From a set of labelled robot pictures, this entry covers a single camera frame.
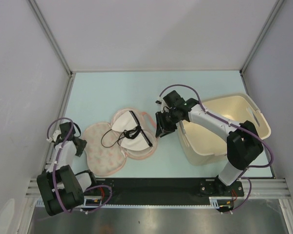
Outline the pink floral laundry bag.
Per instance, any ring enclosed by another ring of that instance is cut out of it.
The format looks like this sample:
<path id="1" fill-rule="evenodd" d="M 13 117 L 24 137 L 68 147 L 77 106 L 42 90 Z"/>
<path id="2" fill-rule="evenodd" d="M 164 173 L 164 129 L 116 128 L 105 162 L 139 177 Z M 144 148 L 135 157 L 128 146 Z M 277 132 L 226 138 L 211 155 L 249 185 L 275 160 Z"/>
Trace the pink floral laundry bag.
<path id="1" fill-rule="evenodd" d="M 149 125 L 156 127 L 152 117 L 133 108 L 119 110 L 111 122 L 99 122 L 89 126 L 82 138 L 88 168 L 100 177 L 119 171 L 127 158 L 143 160 L 152 156 L 158 145 Z"/>

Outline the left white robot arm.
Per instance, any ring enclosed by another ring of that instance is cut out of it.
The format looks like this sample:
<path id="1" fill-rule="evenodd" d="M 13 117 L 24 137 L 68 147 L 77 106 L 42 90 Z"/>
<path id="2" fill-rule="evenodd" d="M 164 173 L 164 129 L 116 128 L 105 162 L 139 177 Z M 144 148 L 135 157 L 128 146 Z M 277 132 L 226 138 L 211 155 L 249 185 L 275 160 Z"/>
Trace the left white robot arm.
<path id="1" fill-rule="evenodd" d="M 59 131 L 48 138 L 54 145 L 52 163 L 37 176 L 40 195 L 49 216 L 70 213 L 84 202 L 84 192 L 92 195 L 98 190 L 98 182 L 90 170 L 74 173 L 73 159 L 80 157 L 87 145 L 81 130 L 74 122 L 59 125 Z"/>

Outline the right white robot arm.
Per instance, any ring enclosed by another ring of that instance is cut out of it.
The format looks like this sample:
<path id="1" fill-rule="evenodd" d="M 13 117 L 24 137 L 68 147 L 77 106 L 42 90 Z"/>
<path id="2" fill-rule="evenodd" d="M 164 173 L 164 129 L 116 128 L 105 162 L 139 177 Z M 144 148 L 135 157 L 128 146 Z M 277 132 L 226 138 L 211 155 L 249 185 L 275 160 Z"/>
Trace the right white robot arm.
<path id="1" fill-rule="evenodd" d="M 207 109 L 199 99 L 185 100 L 175 90 L 159 96 L 156 112 L 156 136 L 177 132 L 187 160 L 201 166 L 227 160 L 216 176 L 215 189 L 228 195 L 233 183 L 263 152 L 263 143 L 255 125 L 237 122 Z"/>

